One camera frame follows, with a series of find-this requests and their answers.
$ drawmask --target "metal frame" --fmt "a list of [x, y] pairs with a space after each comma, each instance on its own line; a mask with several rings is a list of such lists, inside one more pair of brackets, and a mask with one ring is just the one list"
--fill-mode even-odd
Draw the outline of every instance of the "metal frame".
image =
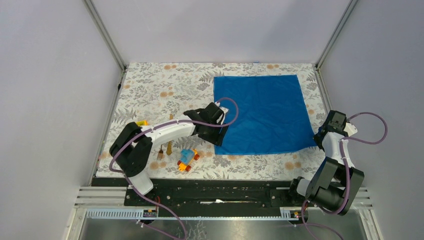
[[[174, 217], [149, 218], [142, 217], [144, 209], [151, 206], [124, 206], [128, 187], [87, 186], [81, 187], [74, 206], [72, 224], [70, 225], [67, 240], [78, 240], [83, 231], [84, 221], [87, 218], [96, 219], [131, 219], [131, 220], [175, 220]], [[352, 207], [358, 211], [368, 240], [383, 240], [368, 189], [361, 187], [356, 195]], [[281, 207], [281, 217], [181, 217], [182, 220], [225, 220], [225, 221], [290, 221], [287, 216], [290, 211], [299, 211], [301, 207]]]
[[332, 33], [330, 40], [328, 41], [327, 45], [324, 48], [324, 51], [322, 52], [321, 56], [318, 59], [318, 62], [316, 63], [317, 69], [320, 69], [323, 66], [323, 63], [326, 60], [331, 48], [333, 47], [334, 43], [339, 37], [340, 32], [342, 31], [343, 27], [345, 26], [346, 22], [348, 21], [349, 17], [351, 16], [351, 13], [353, 12], [358, 2], [359, 0], [350, 0], [349, 4], [344, 10], [343, 15], [341, 16], [340, 21], [338, 22], [334, 32]]
[[116, 61], [116, 64], [118, 64], [119, 68], [124, 71], [126, 69], [126, 64], [124, 60], [121, 57], [121, 54], [119, 53], [117, 47], [114, 44], [114, 41], [112, 41], [111, 36], [108, 33], [108, 30], [105, 27], [105, 24], [103, 23], [102, 19], [100, 18], [99, 13], [97, 12], [96, 7], [94, 6], [94, 3], [92, 0], [83, 0], [85, 7], [88, 10], [88, 13], [90, 14], [91, 18], [93, 19], [94, 24], [97, 26], [98, 31], [100, 32], [101, 36], [104, 39], [104, 42], [106, 43], [106, 46], [109, 48], [110, 53], [112, 54], [113, 58]]
[[119, 80], [119, 83], [116, 86], [116, 92], [113, 95], [112, 104], [110, 105], [109, 114], [107, 115], [106, 124], [105, 124], [104, 129], [103, 129], [103, 134], [101, 135], [101, 142], [100, 142], [98, 149], [97, 149], [97, 155], [96, 155], [97, 159], [94, 161], [93, 167], [91, 169], [91, 174], [89, 176], [89, 182], [88, 182], [89, 186], [91, 185], [93, 177], [96, 174], [97, 167], [98, 167], [98, 164], [99, 164], [98, 157], [103, 152], [106, 137], [108, 136], [108, 130], [111, 127], [111, 124], [112, 124], [112, 117], [114, 116], [115, 108], [117, 107], [117, 104], [118, 104], [118, 97], [119, 97], [121, 90], [122, 90], [121, 86], [122, 86], [122, 83], [124, 82], [126, 76], [127, 76], [127, 70], [123, 70], [121, 72], [121, 78]]
[[316, 83], [318, 84], [319, 91], [321, 92], [322, 102], [324, 103], [325, 113], [328, 114], [330, 110], [333, 109], [333, 106], [330, 102], [329, 95], [327, 93], [327, 87], [323, 81], [321, 72], [314, 67], [313, 72], [315, 73]]

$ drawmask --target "wooden stick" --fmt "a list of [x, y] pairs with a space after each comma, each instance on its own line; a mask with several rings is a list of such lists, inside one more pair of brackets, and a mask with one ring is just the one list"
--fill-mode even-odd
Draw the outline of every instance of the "wooden stick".
[[[169, 115], [169, 120], [172, 120], [174, 118], [174, 116], [172, 115], [172, 113]], [[172, 141], [168, 142], [168, 147], [166, 148], [166, 154], [169, 156], [172, 154]]]

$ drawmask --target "toy car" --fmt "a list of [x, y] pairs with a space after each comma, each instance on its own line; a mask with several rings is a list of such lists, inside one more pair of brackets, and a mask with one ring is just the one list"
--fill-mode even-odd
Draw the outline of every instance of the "toy car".
[[181, 150], [181, 159], [176, 163], [179, 166], [179, 170], [182, 172], [186, 170], [187, 172], [192, 169], [190, 164], [193, 160], [198, 160], [200, 155], [196, 149], [183, 149]]

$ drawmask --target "lego toy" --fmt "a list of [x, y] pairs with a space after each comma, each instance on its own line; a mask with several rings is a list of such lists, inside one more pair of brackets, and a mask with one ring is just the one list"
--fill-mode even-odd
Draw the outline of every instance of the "lego toy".
[[193, 160], [198, 160], [200, 155], [196, 149], [183, 149], [181, 150], [181, 159], [176, 163], [179, 166], [179, 170], [182, 172], [186, 170], [187, 172], [192, 169], [190, 164]]
[[147, 122], [147, 120], [143, 120], [143, 121], [136, 121], [135, 124], [137, 124], [137, 126], [141, 127], [141, 126], [148, 126], [149, 123]]

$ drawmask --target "blue towel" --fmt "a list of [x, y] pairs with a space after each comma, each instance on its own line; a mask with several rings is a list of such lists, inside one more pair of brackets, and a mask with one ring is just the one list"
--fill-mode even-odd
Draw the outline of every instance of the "blue towel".
[[[296, 75], [217, 76], [214, 99], [234, 99], [238, 119], [228, 128], [217, 155], [259, 155], [291, 153], [316, 146], [314, 132]], [[229, 109], [225, 122], [231, 121], [236, 108]]]

